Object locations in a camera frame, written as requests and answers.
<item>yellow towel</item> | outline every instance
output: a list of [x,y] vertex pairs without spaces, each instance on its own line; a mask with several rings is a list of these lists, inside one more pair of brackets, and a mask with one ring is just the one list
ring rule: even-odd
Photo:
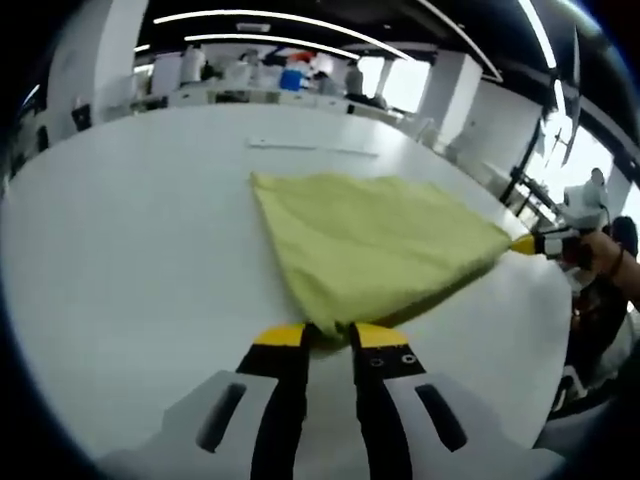
[[431,184],[252,174],[286,281],[309,320],[374,322],[493,262],[511,243]]

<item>blue object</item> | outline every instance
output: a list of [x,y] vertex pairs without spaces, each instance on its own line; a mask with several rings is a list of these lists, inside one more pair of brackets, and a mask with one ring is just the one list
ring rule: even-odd
[[280,77],[280,88],[297,92],[301,88],[302,72],[298,70],[285,70]]

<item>human arm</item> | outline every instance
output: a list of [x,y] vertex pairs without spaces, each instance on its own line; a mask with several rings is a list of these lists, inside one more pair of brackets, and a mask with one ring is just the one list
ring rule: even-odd
[[608,277],[640,309],[640,264],[636,259],[602,232],[587,235],[583,243],[593,252],[594,273]]

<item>table surface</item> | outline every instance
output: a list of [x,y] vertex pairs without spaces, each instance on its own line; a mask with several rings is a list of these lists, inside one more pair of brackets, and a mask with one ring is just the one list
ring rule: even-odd
[[[281,147],[249,148],[248,139]],[[167,407],[217,370],[234,370],[261,331],[302,318],[251,171],[428,180],[513,237],[524,233],[471,178],[365,118],[268,105],[169,109],[56,145],[3,200],[1,273],[34,380],[89,455],[138,445]],[[554,264],[507,253],[399,328],[430,372],[473,391],[510,438],[531,446],[561,376],[569,312]],[[303,463],[338,465],[364,451],[349,357],[312,362]]]

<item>person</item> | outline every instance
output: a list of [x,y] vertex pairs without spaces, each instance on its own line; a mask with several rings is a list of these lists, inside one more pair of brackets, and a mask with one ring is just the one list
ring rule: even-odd
[[202,67],[207,59],[199,45],[189,45],[182,57],[180,66],[180,86],[189,83],[200,82],[202,77]]
[[207,80],[210,80],[215,76],[216,76],[216,73],[213,67],[211,66],[211,64],[208,61],[205,62],[204,66],[202,67],[202,72],[200,74],[200,78],[202,79],[202,81],[206,82]]
[[592,233],[583,242],[593,252],[596,278],[574,301],[566,363],[588,384],[618,334],[628,302],[640,306],[640,265],[637,229],[629,217],[616,218],[610,231]]
[[318,82],[318,93],[320,95],[330,95],[332,97],[341,95],[338,84],[325,72],[316,73],[313,79]]
[[358,68],[358,62],[355,60],[349,60],[347,66],[349,68],[344,80],[347,89],[347,96],[353,96],[354,98],[363,97],[362,83],[364,81],[364,76]]

